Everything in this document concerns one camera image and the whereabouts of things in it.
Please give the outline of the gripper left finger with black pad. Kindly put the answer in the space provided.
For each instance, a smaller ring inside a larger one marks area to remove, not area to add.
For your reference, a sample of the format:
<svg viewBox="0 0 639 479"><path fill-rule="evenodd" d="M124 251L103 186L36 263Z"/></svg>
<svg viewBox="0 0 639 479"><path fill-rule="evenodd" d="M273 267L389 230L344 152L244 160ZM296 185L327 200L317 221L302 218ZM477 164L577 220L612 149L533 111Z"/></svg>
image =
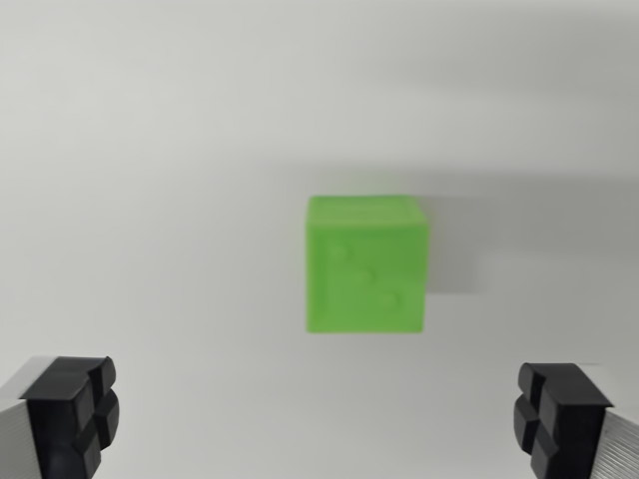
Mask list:
<svg viewBox="0 0 639 479"><path fill-rule="evenodd" d="M1 385L1 476L95 476L120 417L109 356L34 356Z"/></svg>

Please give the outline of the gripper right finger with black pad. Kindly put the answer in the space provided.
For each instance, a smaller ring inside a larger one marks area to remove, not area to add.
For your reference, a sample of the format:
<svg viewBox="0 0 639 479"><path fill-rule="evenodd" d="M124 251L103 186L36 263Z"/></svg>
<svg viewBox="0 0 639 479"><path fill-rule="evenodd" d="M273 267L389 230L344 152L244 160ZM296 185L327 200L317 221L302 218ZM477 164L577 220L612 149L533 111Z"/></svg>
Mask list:
<svg viewBox="0 0 639 479"><path fill-rule="evenodd" d="M523 363L513 406L537 478L638 476L638 376L599 364Z"/></svg>

